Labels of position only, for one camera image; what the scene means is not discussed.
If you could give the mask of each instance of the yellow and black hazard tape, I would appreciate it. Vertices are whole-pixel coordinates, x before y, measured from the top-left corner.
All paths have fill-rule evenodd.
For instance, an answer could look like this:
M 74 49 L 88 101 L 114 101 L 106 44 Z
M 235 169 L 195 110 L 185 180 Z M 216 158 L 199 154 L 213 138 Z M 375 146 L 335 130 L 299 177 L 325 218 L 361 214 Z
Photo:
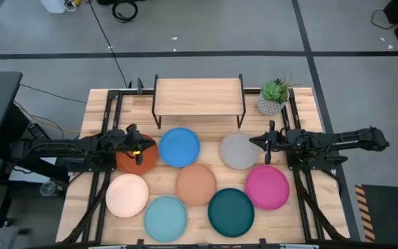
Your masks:
M 356 185 L 356 195 L 357 201 L 359 202 L 359 210 L 360 216 L 362 218 L 363 231 L 365 232 L 365 240 L 366 242 L 374 242 L 376 237 L 374 236 L 372 229 L 370 209 L 366 203 L 365 191 L 360 184 Z

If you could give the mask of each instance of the blue plate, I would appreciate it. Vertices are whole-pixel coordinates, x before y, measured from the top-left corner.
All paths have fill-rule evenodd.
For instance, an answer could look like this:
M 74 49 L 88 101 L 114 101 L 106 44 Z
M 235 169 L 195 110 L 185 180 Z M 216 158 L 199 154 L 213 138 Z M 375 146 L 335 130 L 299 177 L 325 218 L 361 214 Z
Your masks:
M 159 142 L 159 155 L 173 167 L 188 166 L 198 158 L 200 142 L 197 135 L 186 128 L 167 131 Z
M 184 233 L 187 220 L 187 211 L 178 199 L 159 197 L 146 209 L 145 232 L 159 242 L 170 242 Z

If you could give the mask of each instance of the gray floor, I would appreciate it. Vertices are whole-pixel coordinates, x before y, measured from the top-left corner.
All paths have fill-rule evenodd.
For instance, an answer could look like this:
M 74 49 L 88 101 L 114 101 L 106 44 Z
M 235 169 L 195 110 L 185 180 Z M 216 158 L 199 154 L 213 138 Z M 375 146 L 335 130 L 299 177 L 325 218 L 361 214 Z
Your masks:
M 398 50 L 392 30 L 370 24 L 372 11 L 387 0 L 299 0 L 313 51 Z M 138 17 L 120 24 L 107 6 L 95 11 L 115 52 L 303 51 L 291 0 L 147 0 L 139 1 Z M 387 22 L 380 13 L 376 21 Z M 50 15 L 38 1 L 5 0 L 0 9 L 0 54 L 109 53 L 90 7 Z M 357 183 L 398 186 L 398 57 L 316 57 L 316 70 L 333 129 L 338 132 L 376 126 L 391 147 L 382 153 L 343 152 L 350 190 Z M 245 86 L 261 86 L 283 75 L 298 86 L 313 86 L 305 57 L 121 57 L 127 80 L 140 77 L 151 87 L 153 77 L 235 77 Z M 69 98 L 85 100 L 89 89 L 121 88 L 112 58 L 0 59 L 0 71 L 21 71 L 22 83 Z M 50 118 L 67 129 L 79 129 L 85 106 L 20 88 L 17 101 L 32 114 Z M 55 130 L 45 128 L 53 137 Z M 67 138 L 75 134 L 66 133 Z M 355 205 L 355 195 L 350 196 Z M 31 211 L 23 225 L 46 222 Z M 56 223 L 38 230 L 31 246 L 53 242 Z

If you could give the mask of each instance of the light pink plate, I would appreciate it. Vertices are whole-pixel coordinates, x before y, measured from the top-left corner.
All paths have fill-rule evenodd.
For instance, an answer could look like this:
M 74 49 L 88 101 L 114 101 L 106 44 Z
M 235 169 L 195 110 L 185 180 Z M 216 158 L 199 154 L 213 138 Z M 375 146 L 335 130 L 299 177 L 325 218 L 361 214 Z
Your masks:
M 139 214 L 149 199 L 149 187 L 135 174 L 118 176 L 107 189 L 105 201 L 115 216 L 129 218 Z
M 280 170 L 270 165 L 263 165 L 249 173 L 245 192 L 256 207 L 276 210 L 287 203 L 290 185 Z

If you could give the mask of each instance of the pink plate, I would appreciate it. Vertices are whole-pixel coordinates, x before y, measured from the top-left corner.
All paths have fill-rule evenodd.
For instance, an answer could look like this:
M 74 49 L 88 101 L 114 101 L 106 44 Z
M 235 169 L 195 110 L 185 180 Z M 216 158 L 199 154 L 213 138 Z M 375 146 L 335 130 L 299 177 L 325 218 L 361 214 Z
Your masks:
M 282 207 L 290 196 L 287 178 L 270 165 L 259 166 L 249 173 L 245 191 L 253 204 L 264 210 Z

